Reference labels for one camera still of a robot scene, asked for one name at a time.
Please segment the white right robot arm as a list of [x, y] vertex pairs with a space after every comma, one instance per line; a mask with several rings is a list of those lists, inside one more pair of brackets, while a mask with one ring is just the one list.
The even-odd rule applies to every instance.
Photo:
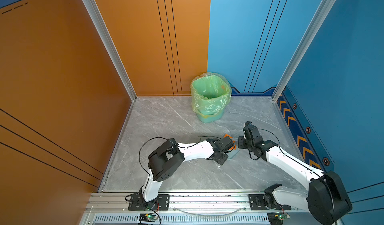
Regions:
[[247, 149], [250, 155], [279, 167], [305, 188], [300, 191], [281, 184], [268, 187], [263, 200], [269, 209], [281, 209], [283, 205], [295, 207], [310, 213], [322, 225], [335, 224], [352, 211], [352, 202], [337, 173], [314, 168], [284, 151], [279, 143], [265, 141], [252, 122], [245, 122], [243, 133], [238, 140], [240, 149]]

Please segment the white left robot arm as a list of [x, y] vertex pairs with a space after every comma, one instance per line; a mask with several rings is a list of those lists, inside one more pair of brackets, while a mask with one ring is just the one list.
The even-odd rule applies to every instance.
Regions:
[[145, 203], [154, 201], [159, 194], [163, 181], [170, 178], [182, 163], [191, 160], [213, 160], [222, 166], [229, 153], [236, 148], [231, 137], [205, 137], [197, 143], [183, 144], [175, 139], [165, 139], [165, 142], [148, 156], [148, 174], [145, 184], [140, 190], [140, 196]]

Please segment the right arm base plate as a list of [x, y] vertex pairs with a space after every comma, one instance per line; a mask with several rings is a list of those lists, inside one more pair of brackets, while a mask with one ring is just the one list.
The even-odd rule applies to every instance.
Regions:
[[266, 211], [266, 210], [291, 210], [292, 207], [288, 205], [279, 205], [274, 198], [266, 194], [249, 194], [249, 203], [252, 211]]

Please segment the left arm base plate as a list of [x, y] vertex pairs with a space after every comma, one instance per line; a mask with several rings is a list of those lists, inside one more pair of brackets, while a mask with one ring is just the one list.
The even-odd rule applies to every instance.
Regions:
[[145, 210], [154, 210], [154, 211], [168, 211], [170, 204], [170, 195], [158, 195], [154, 200], [146, 202], [142, 195], [132, 194], [125, 197], [128, 202], [129, 211], [145, 211]]

